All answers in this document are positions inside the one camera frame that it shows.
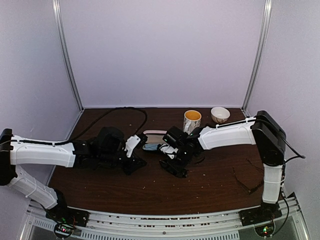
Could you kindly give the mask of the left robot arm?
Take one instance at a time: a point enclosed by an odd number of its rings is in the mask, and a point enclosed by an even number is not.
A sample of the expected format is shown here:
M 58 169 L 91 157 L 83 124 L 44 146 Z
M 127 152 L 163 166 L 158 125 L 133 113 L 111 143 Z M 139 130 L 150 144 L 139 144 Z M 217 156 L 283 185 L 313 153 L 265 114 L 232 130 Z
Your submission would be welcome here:
M 134 156 L 134 150 L 144 145 L 147 139 L 140 133 L 125 140 L 119 129 L 103 127 L 98 136 L 89 140 L 49 142 L 23 138 L 6 128 L 0 134 L 0 184 L 20 191 L 61 222 L 67 222 L 72 218 L 72 211 L 63 193 L 40 183 L 22 165 L 75 169 L 120 167 L 126 175 L 131 175 L 146 165 L 144 160 Z

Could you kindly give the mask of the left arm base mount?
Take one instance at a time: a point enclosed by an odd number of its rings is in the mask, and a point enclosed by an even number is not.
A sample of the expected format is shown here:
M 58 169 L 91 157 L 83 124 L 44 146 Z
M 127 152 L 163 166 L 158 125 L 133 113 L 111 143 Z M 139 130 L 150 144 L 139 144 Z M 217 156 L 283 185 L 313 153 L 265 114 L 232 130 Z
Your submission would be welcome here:
M 57 195 L 57 205 L 51 209 L 43 208 L 46 217 L 53 220 L 56 224 L 53 233 L 59 239 L 69 238 L 77 227 L 86 227 L 90 213 L 86 210 L 70 208 L 67 205 L 64 194 L 55 190 Z

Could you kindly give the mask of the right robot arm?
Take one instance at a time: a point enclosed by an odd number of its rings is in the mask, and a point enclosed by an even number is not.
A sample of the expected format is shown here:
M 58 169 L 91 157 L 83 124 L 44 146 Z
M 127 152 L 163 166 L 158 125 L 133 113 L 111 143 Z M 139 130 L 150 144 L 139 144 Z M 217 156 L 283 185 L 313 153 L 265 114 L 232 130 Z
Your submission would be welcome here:
M 161 167 L 178 178 L 187 176 L 186 166 L 203 152 L 218 153 L 230 150 L 230 156 L 240 156 L 253 151 L 263 165 L 263 192 L 261 204 L 256 210 L 259 220 L 268 220 L 278 209 L 285 162 L 287 134 L 265 111 L 253 117 L 215 126 L 196 127 L 190 133 L 176 126 L 163 136 L 163 144 L 157 149 L 166 155 Z

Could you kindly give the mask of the black glasses case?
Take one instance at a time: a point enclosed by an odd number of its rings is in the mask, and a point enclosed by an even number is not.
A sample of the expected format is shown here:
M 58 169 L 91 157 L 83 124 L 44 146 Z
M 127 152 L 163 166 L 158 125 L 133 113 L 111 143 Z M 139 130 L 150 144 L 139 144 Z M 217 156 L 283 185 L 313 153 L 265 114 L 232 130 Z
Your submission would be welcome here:
M 166 133 L 166 130 L 145 130 L 143 132 L 143 134 L 147 136 L 147 141 L 145 144 L 164 144 L 165 141 L 163 140 L 163 137 Z

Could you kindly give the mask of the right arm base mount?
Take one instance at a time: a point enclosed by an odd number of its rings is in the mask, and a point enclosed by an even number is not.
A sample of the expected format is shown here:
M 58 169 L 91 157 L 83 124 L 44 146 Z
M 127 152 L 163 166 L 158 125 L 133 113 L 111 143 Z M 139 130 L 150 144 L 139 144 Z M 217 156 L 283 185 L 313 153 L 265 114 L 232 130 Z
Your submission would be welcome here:
M 254 226 L 255 233 L 262 238 L 271 237 L 275 233 L 275 219 L 281 216 L 282 211 L 278 203 L 262 202 L 258 207 L 239 212 L 242 226 Z

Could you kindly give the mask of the blue cleaning cloth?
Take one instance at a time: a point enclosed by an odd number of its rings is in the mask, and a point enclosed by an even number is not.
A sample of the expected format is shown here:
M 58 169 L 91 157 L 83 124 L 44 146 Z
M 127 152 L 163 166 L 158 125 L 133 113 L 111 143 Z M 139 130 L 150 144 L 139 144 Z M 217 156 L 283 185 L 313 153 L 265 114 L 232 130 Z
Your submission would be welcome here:
M 161 146 L 159 143 L 146 143 L 142 149 L 144 151 L 149 151 L 149 152 L 156 152 L 158 148 Z

